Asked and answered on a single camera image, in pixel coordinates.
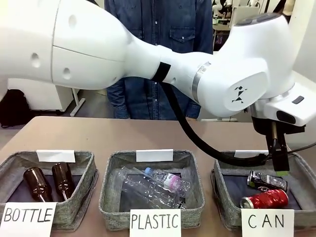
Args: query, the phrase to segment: plastic bottle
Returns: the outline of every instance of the plastic bottle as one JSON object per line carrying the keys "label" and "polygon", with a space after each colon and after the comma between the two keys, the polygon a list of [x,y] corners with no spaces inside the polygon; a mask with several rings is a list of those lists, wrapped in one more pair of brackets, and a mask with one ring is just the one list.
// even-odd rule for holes
{"label": "plastic bottle", "polygon": [[51,171],[53,173],[57,194],[63,201],[68,200],[75,190],[69,165],[65,162],[60,162],[55,164]]}
{"label": "plastic bottle", "polygon": [[133,203],[144,208],[185,208],[178,192],[166,190],[162,183],[134,167],[121,168],[116,182],[120,182],[122,191],[128,193]]}
{"label": "plastic bottle", "polygon": [[166,189],[178,191],[182,198],[185,198],[191,189],[191,183],[189,181],[183,180],[179,176],[170,174],[161,169],[151,169],[147,167],[145,173],[162,182]]}
{"label": "plastic bottle", "polygon": [[52,202],[51,186],[47,182],[43,171],[38,167],[26,170],[23,178],[29,186],[29,191],[35,201]]}

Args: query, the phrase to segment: white label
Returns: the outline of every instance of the white label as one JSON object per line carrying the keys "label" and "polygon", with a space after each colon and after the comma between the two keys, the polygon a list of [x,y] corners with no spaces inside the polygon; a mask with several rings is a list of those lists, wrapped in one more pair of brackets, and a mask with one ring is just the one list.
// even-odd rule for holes
{"label": "white label", "polygon": [[39,162],[76,163],[74,150],[37,150]]}
{"label": "white label", "polygon": [[248,158],[248,157],[254,157],[259,154],[269,154],[269,151],[267,150],[236,150],[234,157],[236,158]]}
{"label": "white label", "polygon": [[241,209],[242,237],[293,237],[294,210]]}
{"label": "white label", "polygon": [[131,210],[130,237],[180,237],[180,209]]}
{"label": "white label", "polygon": [[1,225],[1,237],[50,237],[56,202],[8,202]]}
{"label": "white label", "polygon": [[173,149],[136,151],[136,162],[155,161],[173,161]]}

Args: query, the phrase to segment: pink label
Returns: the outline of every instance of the pink label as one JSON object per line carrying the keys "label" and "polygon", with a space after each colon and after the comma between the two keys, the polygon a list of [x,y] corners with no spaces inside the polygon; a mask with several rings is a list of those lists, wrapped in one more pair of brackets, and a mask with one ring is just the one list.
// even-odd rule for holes
{"label": "pink label", "polygon": [[165,188],[169,188],[171,190],[177,190],[179,187],[180,177],[174,174],[168,174],[166,180],[164,181]]}

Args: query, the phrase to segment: wooden table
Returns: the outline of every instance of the wooden table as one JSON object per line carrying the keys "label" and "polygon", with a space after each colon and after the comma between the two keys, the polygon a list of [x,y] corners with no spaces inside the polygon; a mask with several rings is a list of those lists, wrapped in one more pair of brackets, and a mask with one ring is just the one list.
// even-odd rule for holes
{"label": "wooden table", "polygon": [[[191,122],[196,133],[213,147],[222,150],[265,150],[263,136],[251,123]],[[0,151],[0,162],[16,151],[36,149],[89,150],[95,153],[100,171],[95,192],[85,218],[73,233],[52,233],[52,237],[127,237],[128,231],[109,232],[98,211],[102,177],[108,157],[120,150],[187,149],[197,157],[206,205],[199,228],[183,230],[184,237],[236,237],[222,225],[212,199],[210,171],[214,159],[200,151],[176,121],[119,120],[103,118],[37,117],[27,124]],[[300,232],[295,236],[311,237],[316,232]]]}

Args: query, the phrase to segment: denim shirt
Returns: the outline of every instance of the denim shirt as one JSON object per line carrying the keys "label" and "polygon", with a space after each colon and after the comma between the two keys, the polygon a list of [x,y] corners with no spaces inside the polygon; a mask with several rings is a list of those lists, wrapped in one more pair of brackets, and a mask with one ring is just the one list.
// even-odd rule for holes
{"label": "denim shirt", "polygon": [[[105,0],[106,10],[139,39],[175,52],[212,53],[212,0]],[[118,119],[176,120],[161,86],[142,78],[123,78],[107,89]],[[200,106],[174,88],[186,117]]]}

